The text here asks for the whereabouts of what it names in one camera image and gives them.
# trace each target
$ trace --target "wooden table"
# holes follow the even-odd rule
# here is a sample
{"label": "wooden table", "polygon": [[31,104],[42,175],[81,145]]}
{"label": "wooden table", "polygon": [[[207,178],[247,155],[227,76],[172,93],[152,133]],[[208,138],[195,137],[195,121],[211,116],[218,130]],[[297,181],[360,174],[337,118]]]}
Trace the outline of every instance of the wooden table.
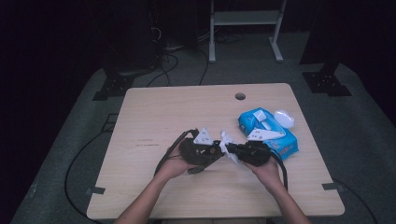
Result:
{"label": "wooden table", "polygon": [[[245,100],[235,95],[243,93]],[[308,216],[338,216],[345,211],[326,165],[288,84],[248,84],[130,89],[126,93],[96,187],[88,217],[116,218],[153,177],[165,150],[185,131],[206,127],[213,139],[226,130],[237,143],[246,137],[237,119],[248,110],[289,111],[290,129],[300,151],[285,160],[291,196]],[[277,217],[273,197],[245,166],[222,157],[198,175],[169,181],[153,218]]]}

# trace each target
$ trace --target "gray carpet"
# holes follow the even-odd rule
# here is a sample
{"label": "gray carpet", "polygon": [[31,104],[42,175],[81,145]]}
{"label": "gray carpet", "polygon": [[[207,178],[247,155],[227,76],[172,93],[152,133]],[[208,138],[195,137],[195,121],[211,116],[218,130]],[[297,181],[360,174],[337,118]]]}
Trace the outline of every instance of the gray carpet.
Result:
{"label": "gray carpet", "polygon": [[[352,96],[329,97],[325,93],[311,93],[302,72],[318,71],[322,64],[299,65],[308,33],[279,36],[279,48],[285,59],[283,63],[275,61],[268,36],[246,35],[245,39],[233,44],[217,44],[217,61],[208,66],[202,85],[289,83],[331,176],[353,189],[368,204],[379,223],[394,223],[394,126],[363,88],[359,77],[342,64],[335,74]],[[200,49],[207,55],[207,44],[201,45]],[[173,55],[178,58],[178,65],[168,73],[170,82],[162,76],[150,86],[167,86],[169,83],[172,86],[198,85],[206,66],[204,54],[198,50],[182,50]],[[174,58],[163,57],[164,69],[174,63]],[[145,88],[161,72],[158,69],[138,77],[133,88]],[[105,78],[103,70],[92,75],[12,223],[92,223],[66,200],[64,178],[70,163],[84,148],[70,169],[67,189],[70,199],[85,213],[91,198],[90,189],[94,187],[111,137],[111,133],[97,134],[101,132],[108,114],[120,111],[123,100],[122,97],[92,100]],[[353,192],[340,188],[346,207],[340,217],[310,219],[313,223],[374,223]],[[274,218],[274,222],[284,223],[281,217]]]}

